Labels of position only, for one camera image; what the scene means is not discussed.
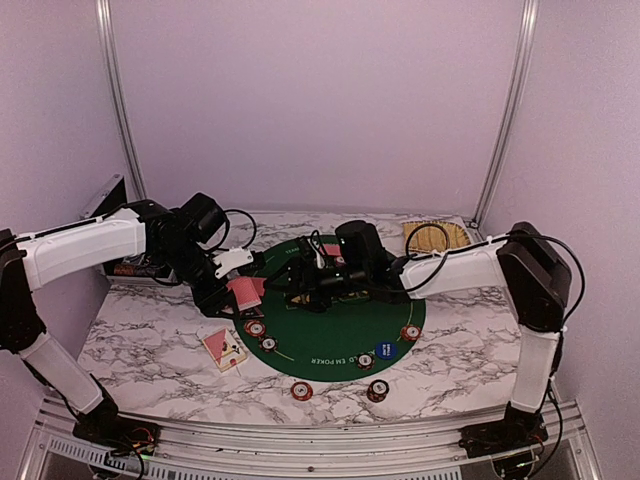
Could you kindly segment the pink playing card deck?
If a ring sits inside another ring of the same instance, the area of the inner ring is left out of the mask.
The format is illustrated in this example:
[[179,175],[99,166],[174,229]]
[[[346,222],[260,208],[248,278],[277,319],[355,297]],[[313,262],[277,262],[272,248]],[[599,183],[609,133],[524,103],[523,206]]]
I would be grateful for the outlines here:
[[265,295],[263,278],[241,276],[231,280],[227,287],[234,294],[240,311],[262,304],[262,297]]

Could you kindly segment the black triangular all-in button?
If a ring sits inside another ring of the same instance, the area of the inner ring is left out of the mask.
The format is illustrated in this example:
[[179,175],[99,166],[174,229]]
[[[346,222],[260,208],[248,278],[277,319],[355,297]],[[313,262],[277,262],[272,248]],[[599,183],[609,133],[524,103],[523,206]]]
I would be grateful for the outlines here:
[[242,320],[262,319],[263,317],[264,317],[264,314],[257,307],[243,310],[240,312],[240,319]]

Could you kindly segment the dark chips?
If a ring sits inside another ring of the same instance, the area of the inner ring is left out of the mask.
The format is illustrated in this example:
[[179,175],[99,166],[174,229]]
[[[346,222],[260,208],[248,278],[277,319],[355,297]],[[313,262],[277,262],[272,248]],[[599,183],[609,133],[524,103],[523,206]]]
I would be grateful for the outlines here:
[[375,358],[370,353],[361,353],[356,357],[356,365],[361,370],[370,370],[375,365]]
[[277,349],[278,341],[273,337],[265,336],[260,339],[259,347],[265,353],[270,353]]

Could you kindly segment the blue small blind button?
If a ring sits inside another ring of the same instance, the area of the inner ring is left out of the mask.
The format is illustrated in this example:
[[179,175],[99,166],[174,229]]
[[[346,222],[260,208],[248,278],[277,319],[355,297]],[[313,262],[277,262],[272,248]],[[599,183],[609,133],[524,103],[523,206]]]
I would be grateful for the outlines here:
[[398,346],[393,341],[381,341],[375,346],[375,355],[381,360],[393,360],[398,355]]

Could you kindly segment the dark red poker chip stack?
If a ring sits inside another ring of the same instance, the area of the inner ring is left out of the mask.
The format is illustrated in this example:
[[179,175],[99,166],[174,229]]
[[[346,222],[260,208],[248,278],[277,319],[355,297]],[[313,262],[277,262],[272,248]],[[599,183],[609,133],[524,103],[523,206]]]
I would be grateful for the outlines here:
[[389,391],[390,387],[386,381],[376,379],[369,384],[366,396],[371,402],[379,403],[386,399]]

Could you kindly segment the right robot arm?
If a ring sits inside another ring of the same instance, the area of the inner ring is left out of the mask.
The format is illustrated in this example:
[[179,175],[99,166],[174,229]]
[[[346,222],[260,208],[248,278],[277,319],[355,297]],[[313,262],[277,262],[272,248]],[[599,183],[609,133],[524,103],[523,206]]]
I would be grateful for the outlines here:
[[518,322],[521,343],[516,380],[495,438],[515,448],[529,437],[541,418],[571,313],[567,304],[572,273],[556,251],[560,241],[520,222],[496,239],[467,247],[393,257],[376,227],[364,220],[341,224],[335,236],[342,263],[323,259],[311,239],[299,237],[297,254],[267,276],[265,287],[314,313],[325,312],[335,298],[357,291],[369,292],[376,301],[401,304],[460,290],[501,290]]

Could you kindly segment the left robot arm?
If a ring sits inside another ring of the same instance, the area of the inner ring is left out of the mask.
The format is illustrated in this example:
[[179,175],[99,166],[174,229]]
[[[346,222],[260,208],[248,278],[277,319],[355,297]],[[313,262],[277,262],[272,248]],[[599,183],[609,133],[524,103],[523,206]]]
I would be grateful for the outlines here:
[[222,266],[204,244],[227,222],[216,201],[197,193],[168,209],[152,200],[106,214],[1,240],[1,346],[53,387],[106,445],[125,438],[126,423],[104,388],[48,332],[33,294],[61,278],[126,257],[146,255],[187,284],[196,307],[215,317],[231,300]]

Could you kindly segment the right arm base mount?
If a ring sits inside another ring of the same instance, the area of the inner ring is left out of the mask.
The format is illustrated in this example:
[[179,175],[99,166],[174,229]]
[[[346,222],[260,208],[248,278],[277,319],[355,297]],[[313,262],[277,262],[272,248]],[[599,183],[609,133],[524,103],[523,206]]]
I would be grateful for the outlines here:
[[549,436],[545,428],[536,426],[526,431],[522,425],[508,425],[500,420],[463,427],[458,446],[468,458],[478,458],[542,444]]

